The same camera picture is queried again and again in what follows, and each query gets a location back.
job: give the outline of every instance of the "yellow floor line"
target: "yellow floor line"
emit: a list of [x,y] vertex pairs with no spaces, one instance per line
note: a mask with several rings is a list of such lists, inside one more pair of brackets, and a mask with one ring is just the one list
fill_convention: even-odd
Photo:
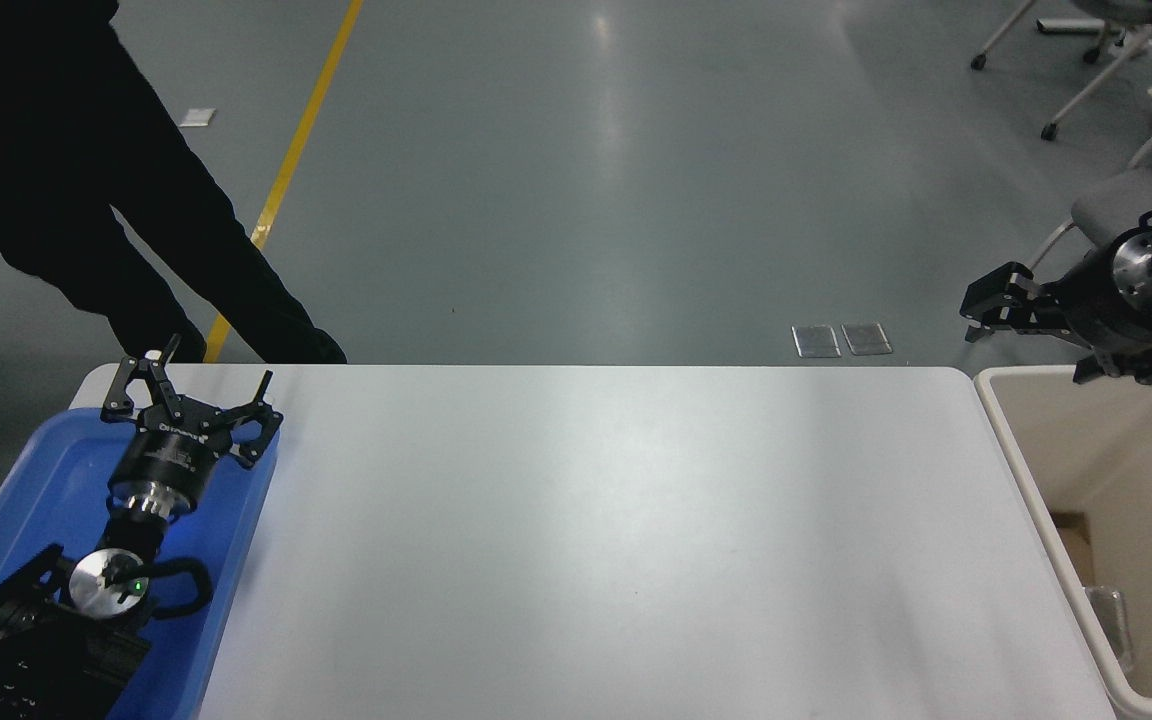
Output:
[[[301,164],[301,152],[305,151],[305,143],[310,141],[310,132],[314,130],[314,121],[319,118],[319,108],[323,99],[328,94],[332,86],[332,77],[340,65],[340,55],[344,54],[344,46],[353,35],[353,26],[358,18],[358,10],[362,9],[362,0],[351,0],[349,10],[344,18],[340,20],[338,37],[332,44],[328,59],[323,63],[323,71],[314,83],[314,91],[310,94],[310,101],[305,105],[305,113],[301,114],[301,124],[296,127],[296,135],[291,137],[291,145],[283,156],[283,164],[278,168],[278,177],[274,179],[274,187],[270,188],[270,196],[265,199],[265,210],[260,211],[260,218],[256,220],[256,229],[252,230],[252,245],[264,250],[265,242],[270,240],[270,228],[274,227],[274,218],[278,210],[283,205],[283,197],[287,195],[287,187],[291,184],[291,176],[296,174],[296,167]],[[220,348],[225,346],[225,339],[229,336],[229,323],[222,316],[215,316],[215,323],[211,324],[211,332],[207,333],[207,354],[204,363],[215,363],[220,356]]]

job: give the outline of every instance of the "beige bin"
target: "beige bin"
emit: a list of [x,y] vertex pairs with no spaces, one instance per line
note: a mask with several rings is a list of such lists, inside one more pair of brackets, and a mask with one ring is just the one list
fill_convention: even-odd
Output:
[[[975,382],[1111,699],[1122,717],[1152,717],[1152,387],[1108,378],[1075,386],[1073,373],[1073,366],[1000,367]],[[1049,511],[1087,521],[1084,573],[1121,591],[1132,639],[1128,674]]]

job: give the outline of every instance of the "metal plate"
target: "metal plate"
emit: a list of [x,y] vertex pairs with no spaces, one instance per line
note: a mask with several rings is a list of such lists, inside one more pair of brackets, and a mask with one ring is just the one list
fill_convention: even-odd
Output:
[[882,325],[878,323],[844,324],[842,338],[847,338],[851,355],[887,355],[892,351],[887,333],[882,332]]
[[180,127],[205,128],[211,124],[212,115],[215,113],[215,108],[189,108],[184,113],[184,119],[180,120]]
[[69,597],[74,600],[74,608],[88,617],[105,620],[122,615],[136,607],[147,592],[147,579],[106,584],[105,569],[111,564],[118,570],[123,566],[141,564],[141,558],[119,547],[98,550],[79,560],[69,575]]
[[799,357],[842,357],[838,349],[838,336],[829,325],[794,327],[794,344],[799,348]]

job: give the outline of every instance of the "gray chair seat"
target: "gray chair seat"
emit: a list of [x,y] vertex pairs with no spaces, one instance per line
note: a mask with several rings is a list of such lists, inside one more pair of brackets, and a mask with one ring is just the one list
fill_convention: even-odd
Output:
[[1152,0],[1071,0],[1093,18],[1137,26],[1152,23]]
[[1092,185],[1074,202],[1070,218],[1098,247],[1114,242],[1152,210],[1152,165],[1126,170]]

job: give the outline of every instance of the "blue tray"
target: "blue tray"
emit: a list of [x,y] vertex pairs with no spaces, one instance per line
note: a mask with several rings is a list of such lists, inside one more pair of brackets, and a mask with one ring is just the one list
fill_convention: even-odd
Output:
[[[74,560],[94,548],[109,518],[106,482],[132,432],[131,424],[101,423],[93,409],[69,410],[36,430],[0,488],[0,582],[50,543],[63,544]],[[195,714],[274,473],[276,446],[278,435],[251,470],[221,461],[198,511],[168,530],[159,558],[202,560],[215,598],[195,615],[150,621],[141,637],[154,646],[109,719],[188,720]],[[187,578],[160,579],[152,588],[168,605],[192,592]]]

